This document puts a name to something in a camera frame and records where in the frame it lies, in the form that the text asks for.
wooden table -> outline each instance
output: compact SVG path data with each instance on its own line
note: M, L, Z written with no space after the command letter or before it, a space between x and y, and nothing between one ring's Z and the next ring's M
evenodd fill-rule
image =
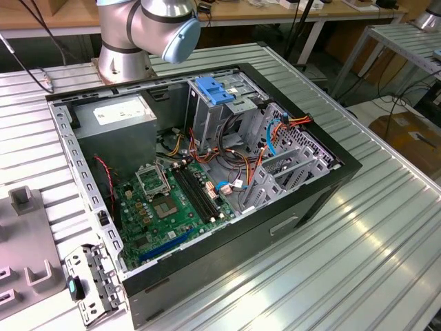
M298 60L305 64L317 41L318 35L326 21L346 21L361 19L392 18L392 23L398 23L407 12L406 8L373 12L359 12L341 0L325 4L322 10L311 11L307 21L314 22L314 27ZM292 23L295 10L288 10L276 4L257 8L247 0L238 3L218 2L213 5L212 19L209 24L208 16L201 14L199 19L203 26L243 26L270 23ZM94 0L68 0L68 2L53 16L45 21L54 35L94 34L101 33L99 27L98 8ZM0 31L5 38L44 37L46 32L27 12L0 8Z

red cable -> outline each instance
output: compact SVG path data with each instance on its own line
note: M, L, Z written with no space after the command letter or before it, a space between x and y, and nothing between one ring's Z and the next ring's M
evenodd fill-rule
M99 157L95 156L94 157L96 160L98 160L99 163L101 163L101 165L103 165L105 173L107 174L107 179L109 179L109 185L110 185L110 198L112 200L112 217L114 214L114 197L113 197L113 183L112 183L112 177L110 176L110 171L109 168L106 166L106 164L104 163L103 160L101 160Z

aluminum table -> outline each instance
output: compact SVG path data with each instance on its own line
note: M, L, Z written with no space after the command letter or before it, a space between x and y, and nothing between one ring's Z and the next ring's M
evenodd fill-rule
M434 74L434 77L441 79L441 61L433 57L433 51L441 49L441 32L428 33L421 31L411 24L370 26L365 28L365 31L338 74L331 96L336 96L352 68L353 63L369 38L374 38L378 41L378 45L363 66L359 76L362 76L367 71L367 68L375 61L375 58L380 54L381 50L386 47L414 64L413 69L410 70L409 74L403 79L404 83L400 87L400 91L403 91L408 86L418 68L423 69L428 74Z
M250 62L363 167L314 220L142 330L423 330L441 307L441 189L269 48L198 50L171 74ZM99 86L91 64L48 69L58 92ZM42 190L61 259L95 243L43 93L0 75L0 194ZM82 330L68 290L0 321L0 330ZM119 311L97 330L130 330Z

expansion slot bracket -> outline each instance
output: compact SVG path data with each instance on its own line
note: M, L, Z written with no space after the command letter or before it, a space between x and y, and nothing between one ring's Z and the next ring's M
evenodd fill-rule
M77 290L83 292L83 299L77 304L84 326L88 327L118 310L125 297L103 244L80 246L66 257L65 262L71 279L68 281L71 295Z

cardboard box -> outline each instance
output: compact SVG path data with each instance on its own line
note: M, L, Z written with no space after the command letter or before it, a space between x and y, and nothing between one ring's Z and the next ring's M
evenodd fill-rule
M369 128L383 138L389 115L381 116ZM441 134L411 112L392 115L386 142L428 177L441 176Z
M31 1L24 0L28 7L35 12ZM67 0L35 0L37 7L43 16L54 16L56 12L66 3ZM0 0L0 8L9 8L28 12L24 6L17 0Z

